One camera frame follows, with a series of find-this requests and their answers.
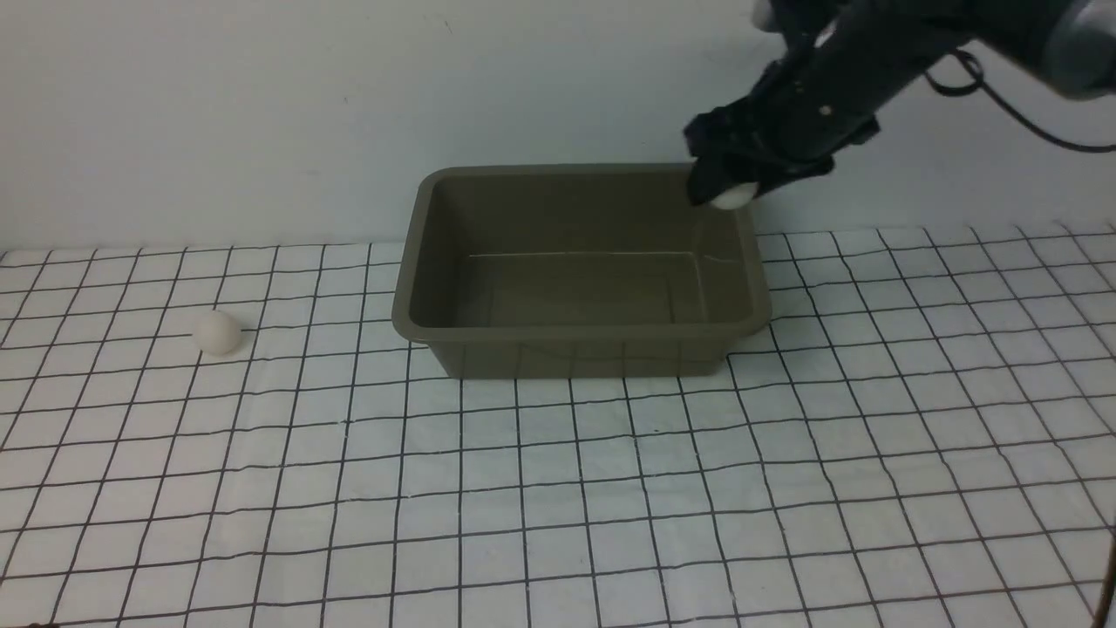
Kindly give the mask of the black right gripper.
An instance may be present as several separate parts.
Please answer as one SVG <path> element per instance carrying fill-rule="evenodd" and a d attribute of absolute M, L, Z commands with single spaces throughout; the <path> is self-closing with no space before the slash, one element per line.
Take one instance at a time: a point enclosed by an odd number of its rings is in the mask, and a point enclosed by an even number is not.
<path fill-rule="evenodd" d="M 825 44 L 789 51 L 748 95 L 686 125 L 687 202 L 710 207 L 749 181 L 829 174 L 837 152 L 870 141 L 877 112 L 945 52 L 946 30 L 925 17 L 838 17 Z"/>

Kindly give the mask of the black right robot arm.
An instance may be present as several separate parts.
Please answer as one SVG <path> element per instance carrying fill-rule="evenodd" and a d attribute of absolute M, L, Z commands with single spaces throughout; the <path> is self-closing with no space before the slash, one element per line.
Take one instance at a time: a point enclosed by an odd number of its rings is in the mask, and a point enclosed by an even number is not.
<path fill-rule="evenodd" d="M 877 112 L 945 56 L 988 91 L 964 50 L 980 41 L 1066 99 L 1113 91 L 1112 1 L 758 1 L 753 22 L 785 39 L 748 95 L 698 115 L 683 132 L 693 206 L 733 211 L 829 174 L 837 152 L 878 131 Z"/>

